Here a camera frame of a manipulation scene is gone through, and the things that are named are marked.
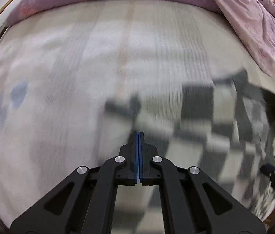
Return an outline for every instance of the black and white patterned fabric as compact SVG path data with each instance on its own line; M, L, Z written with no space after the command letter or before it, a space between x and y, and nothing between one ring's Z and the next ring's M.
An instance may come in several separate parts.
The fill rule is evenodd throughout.
M250 85L246 71L211 86L183 85L126 103L113 99L104 115L104 126L118 126L116 139L144 131L159 155L183 168L199 166L258 217L265 216L275 193L260 166L275 164L275 95ZM159 189L120 187L113 233L163 232Z

